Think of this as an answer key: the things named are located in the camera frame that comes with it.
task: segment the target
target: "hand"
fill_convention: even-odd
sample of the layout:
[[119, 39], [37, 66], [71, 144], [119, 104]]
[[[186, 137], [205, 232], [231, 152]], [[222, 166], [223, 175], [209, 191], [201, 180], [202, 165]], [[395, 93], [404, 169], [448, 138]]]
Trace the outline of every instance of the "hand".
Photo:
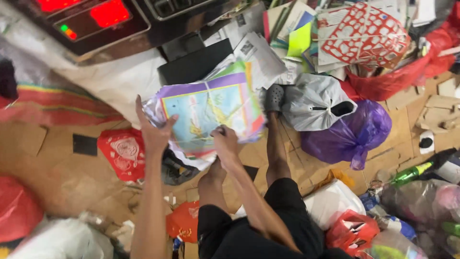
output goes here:
[[159, 129], [153, 126], [145, 117], [142, 111], [141, 97], [136, 98], [136, 113], [141, 123], [142, 138], [145, 144], [145, 153], [147, 156], [163, 156], [165, 148], [168, 146], [168, 140], [171, 137], [171, 131], [179, 115], [172, 115], [165, 123], [163, 128]]
[[242, 166], [238, 158], [238, 137], [234, 130], [221, 125], [213, 130], [210, 135], [214, 138], [214, 146], [221, 165], [227, 172], [233, 171], [237, 166]]

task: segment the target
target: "red plastic bag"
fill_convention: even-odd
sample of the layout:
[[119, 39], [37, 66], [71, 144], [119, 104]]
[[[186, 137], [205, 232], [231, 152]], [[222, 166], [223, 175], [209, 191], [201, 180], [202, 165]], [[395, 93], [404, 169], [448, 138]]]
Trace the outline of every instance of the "red plastic bag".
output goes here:
[[140, 130], [105, 130], [98, 138], [98, 148], [120, 180], [136, 182], [144, 178], [145, 146]]
[[28, 236], [42, 220], [32, 192], [13, 177], [0, 177], [0, 243]]
[[[356, 233], [344, 225], [346, 222], [365, 223]], [[359, 251], [371, 247], [371, 241], [380, 233], [377, 222], [365, 215], [360, 215], [352, 210], [345, 211], [326, 233], [326, 246], [338, 247], [347, 254], [355, 256]]]
[[166, 215], [166, 232], [173, 238], [179, 236], [184, 242], [198, 241], [199, 201], [184, 202], [171, 214]]
[[346, 70], [351, 86], [362, 99], [384, 101], [412, 85], [425, 85], [430, 78], [447, 71], [455, 62], [453, 55], [438, 57], [442, 50], [459, 44], [460, 3], [457, 2], [442, 26], [426, 35], [430, 51], [413, 63], [378, 77], [358, 77]]

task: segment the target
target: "person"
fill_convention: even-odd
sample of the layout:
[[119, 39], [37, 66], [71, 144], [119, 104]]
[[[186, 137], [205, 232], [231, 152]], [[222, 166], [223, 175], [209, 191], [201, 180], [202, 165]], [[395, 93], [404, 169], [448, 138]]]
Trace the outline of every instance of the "person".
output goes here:
[[[137, 114], [146, 146], [146, 172], [132, 259], [165, 257], [165, 216], [162, 204], [160, 164], [177, 116], [155, 128], [145, 118], [140, 99]], [[238, 158], [235, 132], [225, 125], [211, 133], [218, 158], [198, 182], [198, 248], [209, 258], [338, 258], [350, 259], [339, 248], [326, 249], [324, 233], [312, 221], [297, 183], [291, 179], [287, 155], [278, 129], [277, 112], [268, 112], [266, 173], [268, 190], [262, 197]], [[232, 179], [247, 217], [232, 220], [222, 183]]]

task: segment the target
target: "red led display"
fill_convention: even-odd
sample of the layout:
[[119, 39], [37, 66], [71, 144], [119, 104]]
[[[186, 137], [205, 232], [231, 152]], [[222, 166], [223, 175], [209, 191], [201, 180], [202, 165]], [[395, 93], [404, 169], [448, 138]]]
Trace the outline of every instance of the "red led display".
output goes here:
[[40, 4], [40, 9], [44, 12], [53, 12], [56, 10], [64, 9], [73, 6], [80, 2], [80, 0], [37, 0]]
[[128, 9], [121, 0], [110, 0], [90, 11], [91, 17], [102, 28], [106, 28], [129, 19]]

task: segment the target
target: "white plastic bag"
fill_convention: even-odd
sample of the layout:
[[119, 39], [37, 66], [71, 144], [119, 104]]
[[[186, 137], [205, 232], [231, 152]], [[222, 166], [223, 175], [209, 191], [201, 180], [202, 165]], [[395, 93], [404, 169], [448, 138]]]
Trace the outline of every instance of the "white plastic bag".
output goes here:
[[339, 81], [330, 76], [302, 74], [295, 86], [285, 88], [284, 98], [281, 110], [296, 131], [328, 129], [357, 108]]
[[113, 259], [108, 237], [78, 219], [40, 224], [8, 259]]
[[334, 179], [313, 194], [304, 198], [313, 221], [326, 231], [346, 210], [366, 215], [361, 200], [341, 180]]

